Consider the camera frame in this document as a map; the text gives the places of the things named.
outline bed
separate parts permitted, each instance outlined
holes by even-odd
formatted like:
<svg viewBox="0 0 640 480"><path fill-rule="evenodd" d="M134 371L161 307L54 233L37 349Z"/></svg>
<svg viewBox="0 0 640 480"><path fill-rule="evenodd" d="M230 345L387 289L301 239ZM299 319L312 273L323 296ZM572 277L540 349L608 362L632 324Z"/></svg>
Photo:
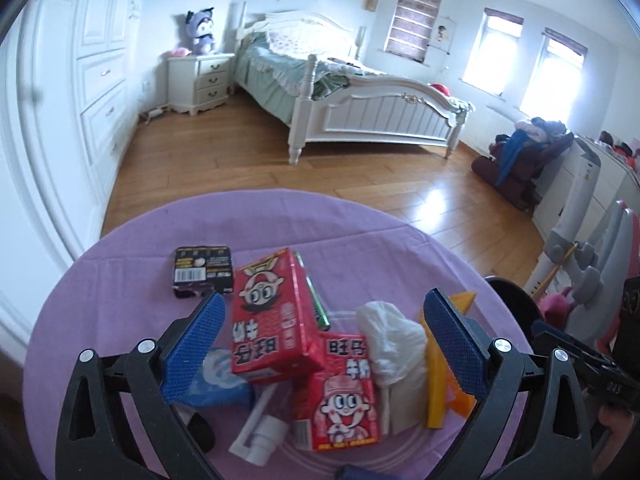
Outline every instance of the bed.
<svg viewBox="0 0 640 480"><path fill-rule="evenodd" d="M314 12L267 14L236 34L235 83L289 126L289 163L308 142L456 148L470 103L363 67L357 35Z"/></svg>

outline white plastic bag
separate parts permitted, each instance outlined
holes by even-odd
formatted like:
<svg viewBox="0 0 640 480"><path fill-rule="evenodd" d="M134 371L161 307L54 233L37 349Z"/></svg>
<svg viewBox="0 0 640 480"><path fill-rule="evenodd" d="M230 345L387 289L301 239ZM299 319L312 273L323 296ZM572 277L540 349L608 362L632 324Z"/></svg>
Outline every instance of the white plastic bag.
<svg viewBox="0 0 640 480"><path fill-rule="evenodd" d="M427 406L427 336L395 305L371 301L356 309L367 338L373 378L381 389L382 433L398 434L424 420Z"/></svg>

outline headboard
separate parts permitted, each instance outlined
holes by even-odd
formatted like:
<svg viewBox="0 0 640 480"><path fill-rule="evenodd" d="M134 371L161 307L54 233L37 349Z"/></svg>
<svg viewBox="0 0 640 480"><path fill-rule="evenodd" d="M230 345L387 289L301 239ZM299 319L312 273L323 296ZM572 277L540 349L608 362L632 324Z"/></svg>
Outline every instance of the headboard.
<svg viewBox="0 0 640 480"><path fill-rule="evenodd" d="M254 23L250 27L245 25L245 19L246 2L242 6L240 23L236 33L236 54L242 45L242 40L253 32L280 32L308 44L326 44L331 47L330 51L334 56L356 59L360 55L364 39L362 27L358 34L355 34L353 30L344 28L331 18L305 10L266 14L263 21Z"/></svg>

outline nightstand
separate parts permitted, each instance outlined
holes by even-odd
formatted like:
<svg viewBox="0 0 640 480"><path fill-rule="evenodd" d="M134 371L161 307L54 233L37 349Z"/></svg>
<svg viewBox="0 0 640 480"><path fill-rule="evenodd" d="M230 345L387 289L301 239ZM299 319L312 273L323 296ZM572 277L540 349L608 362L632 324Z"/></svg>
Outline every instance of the nightstand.
<svg viewBox="0 0 640 480"><path fill-rule="evenodd" d="M226 103L233 58L233 54L169 58L169 108L194 116Z"/></svg>

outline blue package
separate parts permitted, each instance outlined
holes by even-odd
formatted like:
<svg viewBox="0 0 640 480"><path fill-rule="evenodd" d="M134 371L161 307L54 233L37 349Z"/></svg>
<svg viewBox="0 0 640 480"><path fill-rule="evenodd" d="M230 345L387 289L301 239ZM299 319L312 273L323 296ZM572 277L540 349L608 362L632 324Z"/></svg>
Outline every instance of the blue package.
<svg viewBox="0 0 640 480"><path fill-rule="evenodd" d="M255 393L243 378L231 373L231 351L212 348L191 381L189 391L176 400L192 408L244 404L252 409Z"/></svg>

